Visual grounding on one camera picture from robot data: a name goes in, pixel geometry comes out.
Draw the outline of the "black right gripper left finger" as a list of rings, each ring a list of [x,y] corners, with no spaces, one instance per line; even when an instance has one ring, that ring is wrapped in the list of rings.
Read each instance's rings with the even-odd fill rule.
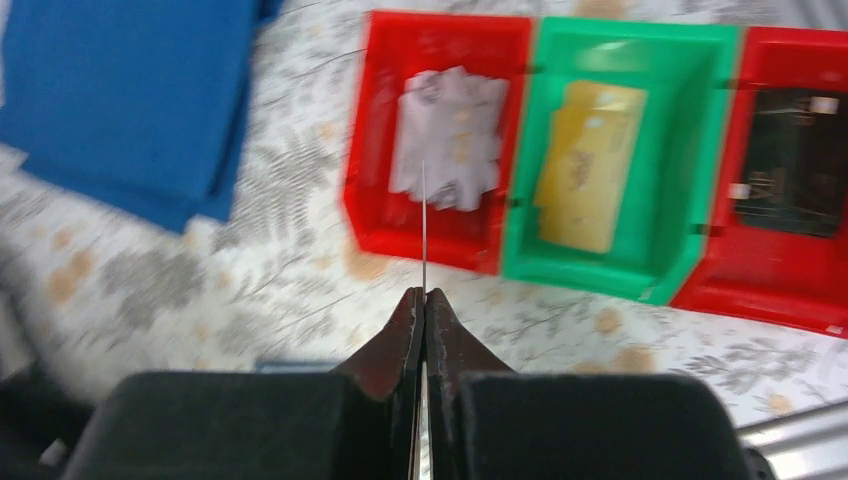
[[[414,479],[424,294],[328,373],[151,371],[96,409],[67,479]]]

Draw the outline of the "blue leather card holder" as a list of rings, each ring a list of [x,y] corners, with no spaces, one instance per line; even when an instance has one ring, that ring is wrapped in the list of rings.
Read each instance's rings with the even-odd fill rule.
[[[338,362],[321,360],[258,360],[254,371],[260,374],[320,374],[331,372]]]

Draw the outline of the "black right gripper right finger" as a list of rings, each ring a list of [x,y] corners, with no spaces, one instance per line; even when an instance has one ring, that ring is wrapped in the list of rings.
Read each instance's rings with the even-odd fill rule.
[[[676,374],[520,374],[425,303],[435,479],[750,479],[709,387]]]

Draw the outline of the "orange credit card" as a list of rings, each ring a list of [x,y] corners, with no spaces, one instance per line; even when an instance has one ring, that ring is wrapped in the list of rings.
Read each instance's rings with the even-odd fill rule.
[[[420,172],[420,194],[421,194],[421,215],[422,215],[422,228],[421,228],[421,251],[422,251],[422,291],[424,294],[424,299],[427,298],[427,263],[428,263],[428,243],[427,243],[427,173],[426,173],[426,161],[422,159],[421,161],[421,172]]]

